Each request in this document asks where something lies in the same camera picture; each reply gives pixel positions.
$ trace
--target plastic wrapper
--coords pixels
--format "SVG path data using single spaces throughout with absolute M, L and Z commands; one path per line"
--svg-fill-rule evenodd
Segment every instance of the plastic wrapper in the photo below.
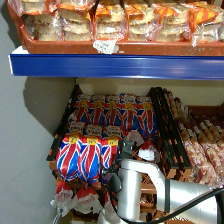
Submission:
M 89 123 L 95 125 L 104 125 L 104 95 L 92 95 L 89 104 Z
M 124 130 L 138 130 L 138 107 L 136 103 L 136 95 L 121 94 L 121 115 L 122 127 Z
M 155 14 L 159 15 L 161 28 L 155 41 L 175 42 L 189 39 L 189 9 L 177 3 L 152 4 Z
M 95 0 L 59 0 L 58 8 L 88 11 L 95 5 Z
M 51 13 L 57 9 L 56 0 L 8 0 L 8 3 L 18 16 Z
M 157 22 L 153 8 L 143 0 L 125 0 L 124 7 L 128 20 L 128 40 L 152 40 Z
M 104 115 L 104 125 L 121 126 L 120 96 L 106 96 Z
M 150 97 L 137 97 L 139 133 L 144 139 L 158 134 L 157 120 Z
M 209 159 L 210 163 L 214 167 L 218 177 L 223 182 L 224 181 L 224 169 L 222 166 L 222 161 L 220 157 L 217 155 L 217 152 L 213 148 L 212 144 L 209 143 L 209 140 L 205 136 L 205 134 L 200 130 L 199 126 L 197 125 L 194 119 L 191 119 L 191 127 L 194 130 L 198 142 L 202 146 L 207 158 Z
M 102 206 L 97 193 L 91 188 L 98 182 L 102 127 L 87 125 L 80 149 L 78 177 L 82 187 L 75 195 L 71 207 L 83 214 L 99 213 Z
M 87 11 L 61 9 L 65 41 L 90 41 L 93 38 L 92 21 Z
M 192 30 L 192 45 L 200 42 L 219 41 L 223 23 L 223 9 L 207 2 L 186 4 L 190 9 L 189 22 Z
M 73 114 L 76 117 L 76 121 L 79 122 L 88 122 L 89 120 L 89 104 L 90 104 L 91 96 L 86 94 L 78 95 Z
M 118 0 L 100 0 L 95 13 L 95 40 L 124 40 L 126 18 Z
M 71 121 L 70 125 L 74 127 L 74 121 Z M 78 164 L 82 139 L 82 134 L 72 131 L 64 136 L 59 147 L 56 164 L 62 181 L 57 187 L 55 200 L 51 201 L 51 205 L 57 208 L 58 217 L 65 216 L 72 208 L 73 191 L 68 183 L 78 177 Z

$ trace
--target packaged bread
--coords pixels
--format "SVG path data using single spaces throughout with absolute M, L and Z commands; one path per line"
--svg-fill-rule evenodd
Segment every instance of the packaged bread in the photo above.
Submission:
M 18 16 L 51 13 L 57 9 L 57 0 L 9 0 L 8 3 Z
M 95 13 L 96 40 L 123 40 L 126 19 L 119 0 L 100 0 Z
M 95 0 L 59 0 L 58 8 L 88 11 L 95 5 Z
M 125 0 L 124 7 L 128 21 L 128 40 L 151 40 L 156 25 L 153 8 L 148 7 L 143 0 Z
M 87 11 L 60 9 L 65 41 L 90 41 L 92 23 Z
M 189 9 L 178 3 L 152 4 L 159 16 L 161 27 L 157 32 L 157 42 L 173 42 L 189 39 Z
M 186 6 L 190 9 L 189 23 L 193 46 L 200 42 L 215 42 L 223 38 L 223 9 L 207 2 L 195 2 Z

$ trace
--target baked goods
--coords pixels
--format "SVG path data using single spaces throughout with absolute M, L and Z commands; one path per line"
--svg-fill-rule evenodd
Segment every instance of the baked goods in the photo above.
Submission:
M 155 15 L 143 0 L 125 0 L 125 13 L 128 18 L 128 40 L 147 41 L 152 38 Z
M 189 9 L 178 3 L 152 4 L 161 25 L 156 41 L 173 42 L 189 39 Z
M 92 39 L 92 26 L 87 19 L 86 11 L 71 11 L 61 9 L 62 30 L 65 41 L 90 41 Z
M 122 40 L 126 35 L 126 19 L 118 0 L 100 0 L 95 14 L 95 39 Z

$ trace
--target plastic bag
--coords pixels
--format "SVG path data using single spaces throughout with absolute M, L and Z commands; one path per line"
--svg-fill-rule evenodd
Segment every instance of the plastic bag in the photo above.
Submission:
M 124 40 L 126 18 L 118 0 L 100 0 L 95 14 L 95 40 Z
M 8 0 L 8 3 L 18 16 L 51 13 L 57 9 L 56 0 Z
M 155 41 L 176 42 L 189 39 L 189 9 L 177 3 L 152 4 L 155 14 L 159 15 L 160 29 Z
M 128 40 L 152 40 L 157 21 L 153 8 L 142 0 L 125 0 L 124 7 L 128 19 Z

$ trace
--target blue shelf edge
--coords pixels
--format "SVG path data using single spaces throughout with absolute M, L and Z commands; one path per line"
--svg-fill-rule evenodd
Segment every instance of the blue shelf edge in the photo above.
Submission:
M 224 80 L 224 57 L 12 53 L 14 76 Z

